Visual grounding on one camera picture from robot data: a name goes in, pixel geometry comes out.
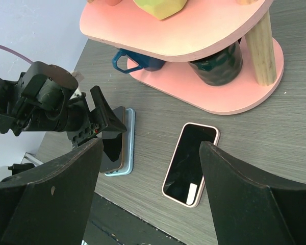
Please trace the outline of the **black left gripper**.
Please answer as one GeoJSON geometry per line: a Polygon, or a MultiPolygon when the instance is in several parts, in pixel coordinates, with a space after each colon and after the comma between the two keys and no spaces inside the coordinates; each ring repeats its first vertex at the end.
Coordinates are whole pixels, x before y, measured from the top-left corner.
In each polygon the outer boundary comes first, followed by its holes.
{"type": "Polygon", "coordinates": [[[66,132],[73,148],[95,138],[98,133],[101,133],[102,139],[114,139],[127,131],[123,123],[124,109],[120,112],[120,119],[109,106],[99,86],[92,87],[90,93],[95,105],[93,110],[89,110],[84,92],[67,100],[65,91],[59,90],[62,104],[58,113],[60,121],[55,131],[66,132]]]}

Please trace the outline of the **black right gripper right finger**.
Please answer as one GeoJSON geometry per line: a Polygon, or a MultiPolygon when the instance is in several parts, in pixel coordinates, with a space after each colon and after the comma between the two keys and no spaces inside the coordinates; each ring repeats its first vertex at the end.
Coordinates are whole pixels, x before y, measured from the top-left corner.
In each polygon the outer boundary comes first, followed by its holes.
{"type": "Polygon", "coordinates": [[[306,184],[207,141],[199,155],[219,244],[306,244],[306,184]]]}

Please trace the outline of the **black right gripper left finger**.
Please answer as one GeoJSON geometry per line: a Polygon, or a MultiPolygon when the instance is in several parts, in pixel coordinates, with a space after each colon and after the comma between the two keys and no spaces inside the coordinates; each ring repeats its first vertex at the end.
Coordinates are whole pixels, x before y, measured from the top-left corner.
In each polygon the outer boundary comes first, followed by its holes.
{"type": "Polygon", "coordinates": [[[81,244],[103,155],[94,138],[0,182],[0,244],[81,244]]]}

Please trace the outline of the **light blue phone case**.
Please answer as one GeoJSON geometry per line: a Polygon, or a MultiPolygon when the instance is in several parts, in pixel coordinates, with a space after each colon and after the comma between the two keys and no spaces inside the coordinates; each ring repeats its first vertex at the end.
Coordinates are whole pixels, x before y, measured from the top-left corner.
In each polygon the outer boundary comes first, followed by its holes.
{"type": "Polygon", "coordinates": [[[136,113],[132,108],[125,110],[125,122],[127,126],[126,138],[126,153],[124,155],[124,166],[121,169],[105,173],[105,176],[124,176],[129,175],[133,170],[133,159],[134,159],[134,138],[135,138],[135,120],[136,113]]]}

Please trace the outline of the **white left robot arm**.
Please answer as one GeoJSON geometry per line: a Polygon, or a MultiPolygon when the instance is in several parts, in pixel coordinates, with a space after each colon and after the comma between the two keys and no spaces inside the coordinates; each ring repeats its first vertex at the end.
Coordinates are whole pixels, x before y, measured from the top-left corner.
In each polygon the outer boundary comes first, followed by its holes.
{"type": "Polygon", "coordinates": [[[99,86],[90,90],[93,110],[84,92],[75,94],[78,86],[65,69],[39,61],[22,72],[18,81],[0,78],[0,133],[66,132],[77,148],[102,131],[126,132],[99,86]]]}

